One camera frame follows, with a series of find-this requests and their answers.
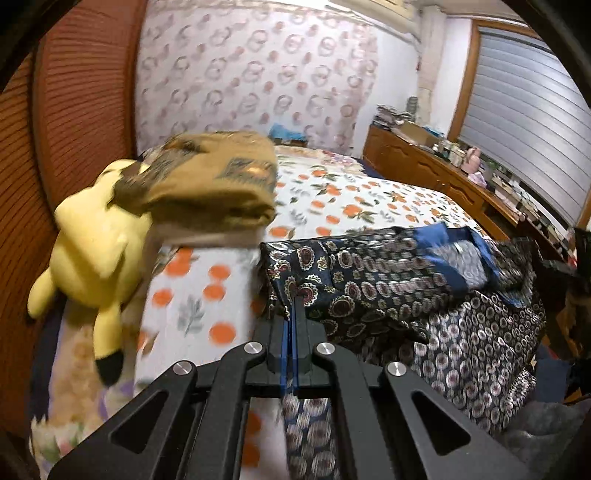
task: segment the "metal screw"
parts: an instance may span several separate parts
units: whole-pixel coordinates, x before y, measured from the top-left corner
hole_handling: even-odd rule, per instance
[[[248,342],[244,346],[244,351],[251,355],[256,355],[257,353],[261,353],[262,345],[259,342]]]
[[[392,362],[388,364],[388,373],[395,377],[401,377],[406,373],[406,365],[400,362]]]
[[[316,346],[316,351],[322,355],[332,355],[335,352],[335,346],[329,342],[322,342]]]
[[[183,360],[182,362],[176,362],[174,364],[173,372],[177,375],[187,375],[188,373],[191,373],[192,369],[193,366],[191,365],[191,363],[187,362],[186,360]]]

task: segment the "folded towel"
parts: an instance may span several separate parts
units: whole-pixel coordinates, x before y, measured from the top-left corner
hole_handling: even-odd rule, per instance
[[[123,172],[113,202],[196,232],[257,228],[275,218],[274,146],[255,132],[181,134],[148,170]]]

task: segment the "yellow plush toy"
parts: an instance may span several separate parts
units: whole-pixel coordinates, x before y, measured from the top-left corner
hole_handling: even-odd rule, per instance
[[[98,309],[93,344],[96,365],[105,385],[117,382],[123,366],[121,304],[129,300],[141,276],[149,214],[135,216],[111,204],[113,185],[122,170],[138,165],[118,160],[92,187],[66,198],[56,209],[60,233],[49,268],[34,283],[29,315],[43,316],[56,290],[87,307]],[[140,171],[147,169],[141,164]]]

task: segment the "window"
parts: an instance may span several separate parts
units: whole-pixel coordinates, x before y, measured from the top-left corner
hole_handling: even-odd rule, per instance
[[[574,225],[591,185],[591,111],[544,42],[478,30],[459,139],[511,170]]]

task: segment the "white ceiling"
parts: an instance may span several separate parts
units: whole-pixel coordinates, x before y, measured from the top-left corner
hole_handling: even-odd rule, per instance
[[[448,15],[486,15],[521,20],[502,0],[418,0],[416,5],[439,5]]]

